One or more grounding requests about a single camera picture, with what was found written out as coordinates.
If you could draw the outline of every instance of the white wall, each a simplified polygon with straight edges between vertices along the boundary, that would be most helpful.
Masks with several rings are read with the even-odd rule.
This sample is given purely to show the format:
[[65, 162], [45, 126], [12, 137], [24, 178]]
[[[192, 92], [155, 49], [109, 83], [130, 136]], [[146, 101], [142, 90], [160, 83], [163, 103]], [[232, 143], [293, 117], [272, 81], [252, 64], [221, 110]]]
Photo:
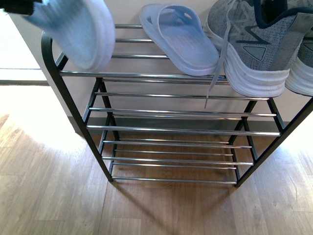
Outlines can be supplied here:
[[[138, 14], [142, 6], [150, 3], [155, 3], [152, 0], [106, 0], [106, 4], [111, 11], [114, 22], [117, 24], [139, 24]], [[201, 22], [206, 20], [206, 16], [209, 12], [210, 7], [215, 1], [209, 0], [159, 0], [158, 3], [179, 3], [187, 5], [193, 8]], [[47, 81], [55, 91], [58, 99], [60, 100], [62, 106], [64, 107], [67, 115], [69, 112], [64, 105], [64, 102], [57, 91], [51, 77], [49, 76], [47, 70], [45, 69], [43, 59], [41, 56], [40, 40], [41, 40], [41, 30], [29, 24], [23, 20], [18, 15], [11, 15], [12, 20], [16, 24], [18, 30], [32, 51], [34, 57], [36, 58], [38, 64], [42, 68], [44, 74], [47, 77]], [[117, 30], [117, 36], [131, 37], [129, 34], [133, 34], [136, 37], [146, 37], [142, 30]], [[162, 53], [155, 45], [116, 45], [116, 52], [140, 52], [140, 53], [152, 53], [158, 52]], [[69, 62], [65, 70], [78, 70], [71, 62]], [[119, 72], [160, 72], [160, 73], [174, 73], [178, 70], [169, 61], [157, 61], [157, 60], [117, 60], [112, 59], [105, 69], [105, 71], [119, 71]], [[78, 109], [83, 113], [90, 91], [92, 90], [92, 78], [66, 78], [66, 83], [68, 88], [74, 97], [74, 100], [78, 104]], [[108, 84], [108, 90], [112, 92], [137, 92], [137, 93], [184, 93], [184, 94], [202, 94], [206, 95], [206, 86], [183, 86], [183, 85], [145, 85], [138, 83], [122, 83], [122, 84]], [[224, 94], [224, 95], [236, 95], [236, 93], [226, 86], [217, 86], [214, 88], [212, 95], [214, 94]], [[278, 108], [283, 116], [284, 121], [290, 121], [294, 115], [300, 110], [300, 108], [309, 100], [309, 98], [293, 94], [287, 89], [278, 98], [275, 99]], [[149, 108], [149, 109], [167, 109], [167, 110], [203, 110], [204, 101], [203, 100], [183, 100], [183, 99], [168, 99], [168, 100], [158, 100], [158, 99], [142, 99], [142, 98], [115, 98], [112, 99], [112, 105], [116, 108]], [[97, 106], [102, 106], [102, 103], [97, 101]], [[212, 101], [208, 105], [208, 111], [217, 110], [224, 112], [243, 112], [244, 104], [238, 101]], [[268, 113], [268, 108], [263, 102], [258, 104], [254, 112], [265, 112]], [[95, 114], [93, 117], [100, 117], [100, 114]]]

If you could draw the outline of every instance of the slipper strap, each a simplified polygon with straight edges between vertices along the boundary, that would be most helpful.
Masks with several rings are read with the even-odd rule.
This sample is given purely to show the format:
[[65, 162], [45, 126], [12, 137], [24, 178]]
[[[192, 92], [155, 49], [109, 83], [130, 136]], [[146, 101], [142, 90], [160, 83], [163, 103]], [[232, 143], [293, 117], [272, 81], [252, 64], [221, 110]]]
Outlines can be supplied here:
[[151, 22], [155, 31], [158, 32], [162, 37], [163, 34], [159, 26], [159, 18], [162, 11], [167, 8], [175, 10], [176, 15], [179, 16], [186, 24], [194, 25], [201, 34], [204, 34], [200, 19], [194, 10], [178, 4], [160, 4], [159, 6], [156, 6], [155, 10], [151, 13]]

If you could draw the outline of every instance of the black object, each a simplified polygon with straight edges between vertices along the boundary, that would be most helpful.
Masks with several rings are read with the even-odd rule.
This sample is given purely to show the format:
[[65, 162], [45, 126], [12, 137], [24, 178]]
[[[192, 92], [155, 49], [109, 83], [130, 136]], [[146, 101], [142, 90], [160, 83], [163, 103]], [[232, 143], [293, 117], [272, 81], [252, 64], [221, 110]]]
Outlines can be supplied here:
[[0, 0], [0, 8], [6, 12], [22, 15], [32, 15], [34, 13], [34, 2], [41, 0]]

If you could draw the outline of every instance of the slide sandal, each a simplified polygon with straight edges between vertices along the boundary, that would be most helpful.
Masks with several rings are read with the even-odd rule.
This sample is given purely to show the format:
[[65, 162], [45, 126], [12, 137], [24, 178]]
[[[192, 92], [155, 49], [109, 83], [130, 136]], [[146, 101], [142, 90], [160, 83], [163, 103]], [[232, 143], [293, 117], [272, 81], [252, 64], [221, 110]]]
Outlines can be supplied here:
[[115, 27], [103, 0], [43, 0], [24, 19], [44, 30], [81, 69], [99, 72], [111, 59]]
[[215, 72], [219, 54], [192, 9], [149, 4], [141, 9], [139, 18], [144, 31], [179, 70], [192, 76]]

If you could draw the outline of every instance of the gray sneaker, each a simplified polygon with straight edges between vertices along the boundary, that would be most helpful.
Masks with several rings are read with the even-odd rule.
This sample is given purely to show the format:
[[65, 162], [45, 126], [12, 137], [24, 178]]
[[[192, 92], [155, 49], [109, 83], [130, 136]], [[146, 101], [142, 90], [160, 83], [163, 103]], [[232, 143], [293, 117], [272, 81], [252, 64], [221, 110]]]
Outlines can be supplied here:
[[204, 30], [221, 52], [225, 74], [236, 92], [275, 97], [284, 91], [302, 38], [312, 27], [313, 10], [288, 10], [287, 0], [219, 0]]
[[[290, 0], [288, 8], [313, 8], [313, 2], [307, 0]], [[313, 96], [313, 30], [311, 29], [303, 38], [298, 56], [290, 69], [285, 86], [298, 94]]]

